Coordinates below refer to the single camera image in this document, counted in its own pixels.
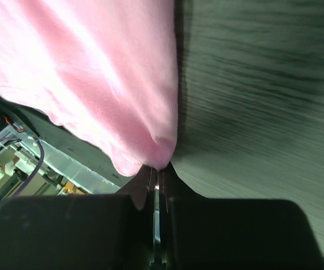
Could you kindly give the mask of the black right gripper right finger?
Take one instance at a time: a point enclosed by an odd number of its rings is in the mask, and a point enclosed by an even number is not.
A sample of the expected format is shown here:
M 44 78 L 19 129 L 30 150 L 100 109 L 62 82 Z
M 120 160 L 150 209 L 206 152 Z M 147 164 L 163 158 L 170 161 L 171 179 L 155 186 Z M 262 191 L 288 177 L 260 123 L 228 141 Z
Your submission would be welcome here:
M 284 199 L 216 199 L 158 173 L 167 269 L 324 269 L 305 212 Z

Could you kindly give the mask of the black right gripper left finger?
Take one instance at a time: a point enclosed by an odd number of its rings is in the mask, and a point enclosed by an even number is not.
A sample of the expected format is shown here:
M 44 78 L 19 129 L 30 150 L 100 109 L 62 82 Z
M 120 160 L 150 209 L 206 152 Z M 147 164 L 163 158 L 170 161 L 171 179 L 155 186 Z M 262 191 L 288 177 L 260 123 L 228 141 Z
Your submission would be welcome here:
M 19 196 L 0 205 L 0 269 L 149 269 L 154 170 L 116 193 Z

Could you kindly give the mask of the light pink t shirt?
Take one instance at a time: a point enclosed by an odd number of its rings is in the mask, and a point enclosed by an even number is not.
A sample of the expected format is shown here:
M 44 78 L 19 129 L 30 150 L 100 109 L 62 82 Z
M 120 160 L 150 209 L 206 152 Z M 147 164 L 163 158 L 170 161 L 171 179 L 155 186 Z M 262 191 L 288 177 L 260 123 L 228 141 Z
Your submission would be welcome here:
M 45 113 L 124 176 L 177 142 L 173 1 L 0 1 L 0 96 Z

